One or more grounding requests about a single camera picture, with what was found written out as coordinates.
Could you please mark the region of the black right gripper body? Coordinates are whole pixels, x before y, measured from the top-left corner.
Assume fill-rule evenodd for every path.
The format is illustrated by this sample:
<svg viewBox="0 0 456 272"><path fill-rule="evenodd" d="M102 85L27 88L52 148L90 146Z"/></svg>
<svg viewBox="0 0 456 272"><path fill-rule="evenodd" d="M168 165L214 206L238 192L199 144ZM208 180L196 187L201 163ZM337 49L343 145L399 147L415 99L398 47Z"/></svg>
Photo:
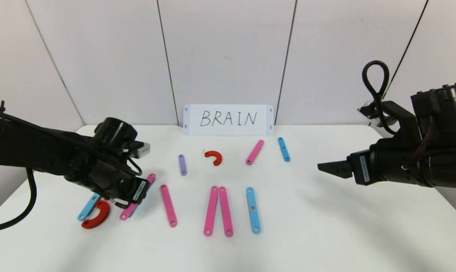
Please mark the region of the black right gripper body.
<svg viewBox="0 0 456 272"><path fill-rule="evenodd" d="M368 186L381 181L422 185L416 166L408 170L402 164L408 157L403 150L363 150L348 157L357 184Z"/></svg>

